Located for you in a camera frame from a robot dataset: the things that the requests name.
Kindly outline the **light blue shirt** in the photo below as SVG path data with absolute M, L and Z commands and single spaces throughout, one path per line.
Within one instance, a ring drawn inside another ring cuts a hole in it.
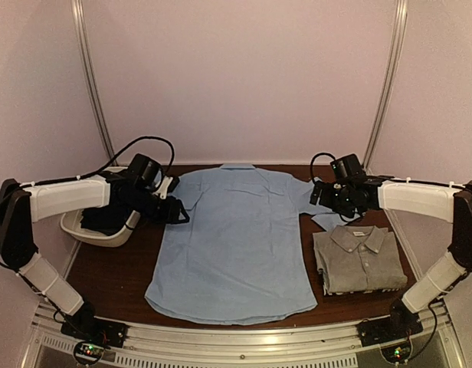
M 312 310 L 300 216 L 326 230 L 337 214 L 310 203 L 313 184 L 250 164 L 181 176 L 189 215 L 165 228 L 145 298 L 157 312 L 200 324 L 249 325 Z

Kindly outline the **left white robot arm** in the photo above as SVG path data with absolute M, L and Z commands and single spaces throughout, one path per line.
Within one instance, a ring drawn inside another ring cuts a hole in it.
M 158 163 L 137 154 L 127 167 L 107 166 L 96 173 L 44 182 L 7 179 L 0 189 L 0 257 L 13 271 L 60 312 L 73 316 L 72 329 L 84 340 L 101 332 L 98 319 L 83 309 L 86 301 L 40 252 L 34 230 L 40 222 L 82 211 L 112 209 L 122 204 L 131 213 L 124 225 L 139 217 L 170 225 L 185 224 L 189 215 L 173 196 L 177 177 Z

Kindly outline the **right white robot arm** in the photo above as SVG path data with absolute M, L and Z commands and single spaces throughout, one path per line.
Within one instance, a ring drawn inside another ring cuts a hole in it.
M 401 179 L 366 172 L 357 155 L 329 158 L 332 178 L 312 173 L 312 204 L 346 219 L 382 210 L 392 220 L 409 260 L 416 261 L 419 279 L 392 306 L 384 321 L 388 337 L 397 339 L 413 325 L 413 316 L 446 295 L 472 273 L 472 180 L 467 183 Z

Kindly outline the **folded grey shirt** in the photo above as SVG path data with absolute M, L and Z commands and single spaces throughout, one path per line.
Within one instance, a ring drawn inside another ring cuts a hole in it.
M 313 250 L 330 294 L 398 291 L 408 283 L 395 234 L 387 228 L 337 225 L 313 234 Z

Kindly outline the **black shirt in basket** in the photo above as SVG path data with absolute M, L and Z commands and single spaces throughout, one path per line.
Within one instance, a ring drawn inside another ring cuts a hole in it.
M 129 192 L 125 191 L 127 169 L 117 172 L 105 171 L 102 175 L 110 184 L 109 203 L 104 207 L 87 208 L 82 211 L 80 227 L 102 233 L 115 235 L 123 228 L 133 230 L 127 222 L 135 211 Z

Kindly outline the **white plastic basket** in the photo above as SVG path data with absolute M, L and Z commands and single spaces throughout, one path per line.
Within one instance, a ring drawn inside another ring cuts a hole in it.
M 138 225 L 141 215 L 111 195 L 106 177 L 123 173 L 125 166 L 109 166 L 103 175 L 87 180 L 90 188 L 72 195 L 74 208 L 61 214 L 60 227 L 80 242 L 107 248 L 125 244 Z

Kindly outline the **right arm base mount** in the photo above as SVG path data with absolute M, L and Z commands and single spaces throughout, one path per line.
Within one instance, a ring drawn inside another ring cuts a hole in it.
M 356 326 L 364 347 L 400 340 L 423 331 L 418 313 L 412 313 L 402 301 L 396 300 L 389 312 L 388 317 L 363 320 Z

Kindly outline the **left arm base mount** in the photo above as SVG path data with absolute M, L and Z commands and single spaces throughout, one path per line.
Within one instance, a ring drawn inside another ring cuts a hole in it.
M 65 314 L 61 333 L 79 340 L 95 343 L 102 347 L 122 348 L 126 338 L 127 325 L 96 317 L 94 307 L 84 304 L 74 315 Z

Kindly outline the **front aluminium rail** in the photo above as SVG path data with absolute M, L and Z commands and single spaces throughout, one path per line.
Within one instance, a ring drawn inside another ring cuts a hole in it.
M 124 322 L 124 345 L 111 347 L 92 367 L 467 367 L 444 304 L 432 307 L 438 325 L 423 352 L 405 365 L 390 363 L 384 345 L 363 345 L 354 320 L 314 327 L 188 329 Z M 61 334 L 54 310 L 40 303 L 18 367 L 81 367 L 72 357 L 78 339 Z

